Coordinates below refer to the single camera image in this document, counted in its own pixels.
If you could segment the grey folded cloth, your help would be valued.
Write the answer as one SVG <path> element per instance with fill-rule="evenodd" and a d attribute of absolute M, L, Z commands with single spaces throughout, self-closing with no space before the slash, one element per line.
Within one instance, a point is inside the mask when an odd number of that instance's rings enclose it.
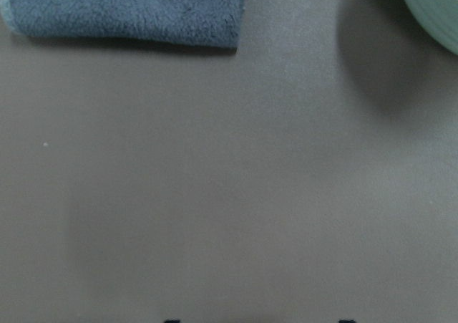
<path fill-rule="evenodd" d="M 130 38 L 236 48 L 244 0 L 1 0 L 6 25 L 28 37 Z"/>

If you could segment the mint green bowl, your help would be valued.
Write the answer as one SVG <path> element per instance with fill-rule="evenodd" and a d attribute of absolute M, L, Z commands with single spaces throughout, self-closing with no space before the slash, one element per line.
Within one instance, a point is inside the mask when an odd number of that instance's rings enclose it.
<path fill-rule="evenodd" d="M 405 0 L 424 30 L 453 54 L 457 53 L 457 0 Z"/>

